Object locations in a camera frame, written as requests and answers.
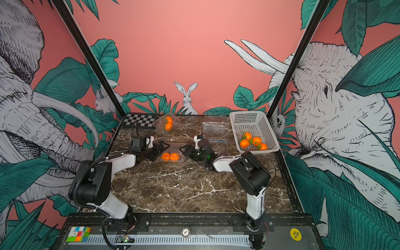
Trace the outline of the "white perforated plastic basket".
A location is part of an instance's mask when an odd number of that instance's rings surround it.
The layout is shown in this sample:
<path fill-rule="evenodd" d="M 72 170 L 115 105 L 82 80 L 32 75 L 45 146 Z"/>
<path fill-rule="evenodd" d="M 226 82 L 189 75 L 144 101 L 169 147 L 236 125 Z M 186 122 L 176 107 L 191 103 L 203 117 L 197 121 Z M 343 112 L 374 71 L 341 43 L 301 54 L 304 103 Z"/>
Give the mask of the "white perforated plastic basket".
<path fill-rule="evenodd" d="M 235 111 L 229 115 L 235 144 L 240 154 L 250 151 L 253 155 L 269 154 L 280 150 L 277 137 L 267 116 L 262 111 Z M 252 137 L 259 137 L 261 143 L 266 144 L 267 149 L 258 149 L 253 143 L 246 148 L 240 145 L 242 137 L 249 132 Z"/>

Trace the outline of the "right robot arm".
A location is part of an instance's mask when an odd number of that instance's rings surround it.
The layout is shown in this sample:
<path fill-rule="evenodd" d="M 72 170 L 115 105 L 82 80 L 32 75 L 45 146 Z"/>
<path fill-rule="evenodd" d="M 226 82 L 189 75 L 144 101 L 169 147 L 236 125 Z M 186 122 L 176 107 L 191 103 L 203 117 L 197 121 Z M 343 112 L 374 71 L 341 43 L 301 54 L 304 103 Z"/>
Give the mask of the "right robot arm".
<path fill-rule="evenodd" d="M 210 171 L 233 173 L 247 193 L 246 214 L 256 221 L 265 213 L 265 190 L 271 178 L 270 172 L 250 151 L 236 156 L 217 155 L 208 140 L 197 140 L 195 145 L 179 148 L 186 157 L 202 162 Z"/>

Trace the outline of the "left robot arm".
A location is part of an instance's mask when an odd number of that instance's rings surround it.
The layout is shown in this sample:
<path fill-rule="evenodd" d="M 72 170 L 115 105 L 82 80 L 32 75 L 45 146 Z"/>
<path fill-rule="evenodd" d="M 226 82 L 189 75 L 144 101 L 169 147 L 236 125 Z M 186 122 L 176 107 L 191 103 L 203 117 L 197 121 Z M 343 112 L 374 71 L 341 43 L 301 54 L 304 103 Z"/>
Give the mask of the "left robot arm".
<path fill-rule="evenodd" d="M 139 148 L 135 147 L 132 153 L 119 153 L 98 160 L 83 161 L 71 184 L 68 197 L 81 208 L 99 210 L 112 219 L 125 219 L 130 207 L 112 194 L 111 183 L 114 175 L 145 160 L 155 161 L 169 148 L 170 144 L 158 141 L 140 152 Z"/>

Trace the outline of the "clear clamshell container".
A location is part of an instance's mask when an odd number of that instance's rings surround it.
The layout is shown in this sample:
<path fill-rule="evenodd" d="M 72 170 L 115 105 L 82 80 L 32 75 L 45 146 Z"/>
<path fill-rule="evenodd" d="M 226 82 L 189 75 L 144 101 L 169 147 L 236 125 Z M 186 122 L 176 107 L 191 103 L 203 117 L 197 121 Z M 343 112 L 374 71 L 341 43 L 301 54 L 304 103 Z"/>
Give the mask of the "clear clamshell container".
<path fill-rule="evenodd" d="M 171 132 L 181 124 L 181 119 L 173 114 L 167 113 L 162 115 L 154 122 L 154 127 L 158 132 Z"/>
<path fill-rule="evenodd" d="M 217 154 L 228 154 L 229 137 L 227 134 L 205 134 L 204 139 L 209 141 Z"/>
<path fill-rule="evenodd" d="M 185 160 L 185 156 L 180 151 L 180 148 L 185 146 L 185 143 L 167 142 L 167 144 L 169 146 L 162 152 L 159 159 L 165 163 L 182 163 Z"/>
<path fill-rule="evenodd" d="M 227 116 L 205 116 L 202 123 L 202 135 L 208 140 L 225 140 L 228 137 Z"/>

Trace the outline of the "orange with leaf centre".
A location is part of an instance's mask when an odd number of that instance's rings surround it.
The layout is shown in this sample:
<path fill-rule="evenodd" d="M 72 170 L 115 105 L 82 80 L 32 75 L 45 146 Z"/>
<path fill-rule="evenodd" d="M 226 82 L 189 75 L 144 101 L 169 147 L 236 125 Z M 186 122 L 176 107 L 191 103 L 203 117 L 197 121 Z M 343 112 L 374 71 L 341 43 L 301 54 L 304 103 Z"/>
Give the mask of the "orange with leaf centre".
<path fill-rule="evenodd" d="M 262 140 L 260 137 L 253 137 L 252 138 L 252 144 L 256 147 L 258 147 L 262 143 Z"/>

